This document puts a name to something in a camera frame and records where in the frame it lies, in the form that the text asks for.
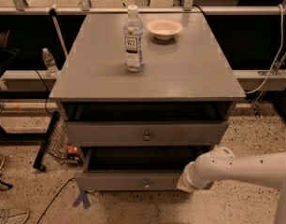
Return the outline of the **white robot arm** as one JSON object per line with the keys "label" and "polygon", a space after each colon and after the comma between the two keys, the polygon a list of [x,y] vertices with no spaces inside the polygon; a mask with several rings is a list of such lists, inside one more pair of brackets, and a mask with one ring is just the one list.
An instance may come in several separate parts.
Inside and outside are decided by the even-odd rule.
{"label": "white robot arm", "polygon": [[279,189],[274,224],[286,224],[286,152],[238,158],[227,147],[214,147],[185,166],[177,188],[194,192],[222,180]]}

